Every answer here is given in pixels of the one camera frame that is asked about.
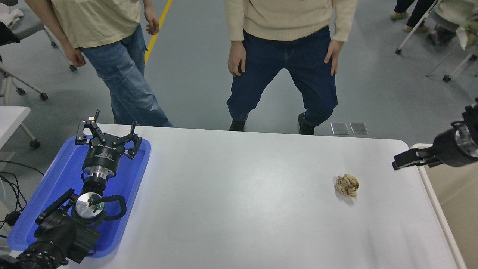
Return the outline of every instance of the sneaker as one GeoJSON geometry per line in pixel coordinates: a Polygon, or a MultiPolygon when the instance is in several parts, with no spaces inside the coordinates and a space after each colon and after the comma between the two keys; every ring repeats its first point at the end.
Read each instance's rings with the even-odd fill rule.
{"type": "Polygon", "coordinates": [[[242,122],[232,120],[229,131],[243,132],[244,124],[246,124],[247,117],[248,117],[248,114],[246,115],[246,118],[242,122]]]}
{"type": "Polygon", "coordinates": [[[408,12],[403,12],[403,13],[397,13],[397,12],[393,12],[391,15],[390,15],[390,18],[394,21],[396,20],[401,20],[401,19],[406,19],[408,18],[408,12]]]}
{"type": "Polygon", "coordinates": [[[297,118],[298,121],[299,121],[299,126],[300,126],[300,131],[299,131],[299,134],[300,135],[314,135],[314,129],[315,129],[315,126],[310,126],[309,124],[307,124],[304,120],[304,115],[305,113],[302,112],[299,114],[299,117],[297,118]]]}
{"type": "MultiPolygon", "coordinates": [[[[409,33],[409,32],[412,31],[412,29],[413,29],[413,27],[405,25],[404,28],[403,28],[403,31],[406,32],[406,33],[409,33]]],[[[415,30],[415,33],[424,34],[424,33],[428,32],[429,29],[430,29],[430,27],[428,27],[424,24],[422,26],[418,26],[418,28],[415,30]]]]}

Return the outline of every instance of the robotic arm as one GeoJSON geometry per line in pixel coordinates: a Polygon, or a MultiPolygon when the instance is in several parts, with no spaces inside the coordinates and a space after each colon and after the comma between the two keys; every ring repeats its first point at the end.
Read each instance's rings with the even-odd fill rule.
{"type": "Polygon", "coordinates": [[[463,120],[451,123],[453,128],[439,134],[431,147],[412,148],[396,155],[393,169],[443,163],[461,167],[478,162],[478,97],[475,101],[476,104],[465,107],[463,120]]]}
{"type": "Polygon", "coordinates": [[[103,221],[114,221],[126,214],[126,202],[123,196],[103,196],[108,179],[118,170],[120,157],[126,155],[133,159],[142,142],[134,133],[136,122],[130,133],[123,137],[103,133],[96,124],[97,111],[92,120],[82,120],[78,128],[75,144],[88,144],[89,150],[83,163],[83,172],[88,174],[83,182],[80,195],[69,189],[48,206],[35,220],[38,228],[34,233],[36,242],[31,244],[17,258],[0,257],[0,269],[55,269],[68,264],[68,259],[81,263],[93,253],[100,237],[96,228],[103,221]],[[85,129],[93,135],[87,139],[85,129]],[[125,144],[133,142],[133,147],[125,149],[125,144]],[[105,203],[118,201],[121,212],[109,216],[105,203]]]}

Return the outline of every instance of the blue jeans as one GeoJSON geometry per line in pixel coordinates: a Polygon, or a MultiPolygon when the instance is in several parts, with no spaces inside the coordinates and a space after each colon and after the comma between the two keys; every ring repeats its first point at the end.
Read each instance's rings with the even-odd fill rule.
{"type": "Polygon", "coordinates": [[[144,79],[144,38],[141,26],[125,39],[80,48],[109,88],[116,124],[172,127],[144,79]]]}
{"type": "Polygon", "coordinates": [[[265,40],[244,32],[243,44],[246,72],[233,79],[227,101],[235,121],[244,121],[256,108],[266,86],[283,68],[302,93],[305,121],[309,125],[318,126],[332,115],[337,94],[335,75],[330,76],[332,61],[324,64],[330,44],[328,27],[294,41],[265,40]]]}

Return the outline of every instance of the cream t-shirt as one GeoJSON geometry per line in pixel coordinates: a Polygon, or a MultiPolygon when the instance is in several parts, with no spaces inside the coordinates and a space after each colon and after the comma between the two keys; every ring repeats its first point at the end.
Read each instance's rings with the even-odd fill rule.
{"type": "Polygon", "coordinates": [[[74,48],[97,47],[126,38],[140,23],[139,0],[52,0],[74,48]]]}

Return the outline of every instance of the table surface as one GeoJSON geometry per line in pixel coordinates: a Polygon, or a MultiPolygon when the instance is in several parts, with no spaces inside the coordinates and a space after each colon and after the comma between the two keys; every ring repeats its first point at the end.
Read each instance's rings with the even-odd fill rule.
{"type": "Polygon", "coordinates": [[[0,148],[30,113],[30,108],[0,105],[0,148]]]}
{"type": "Polygon", "coordinates": [[[121,243],[67,267],[456,268],[417,169],[392,169],[402,141],[136,130],[152,153],[121,243]],[[335,191],[346,173],[355,198],[335,191]]]}

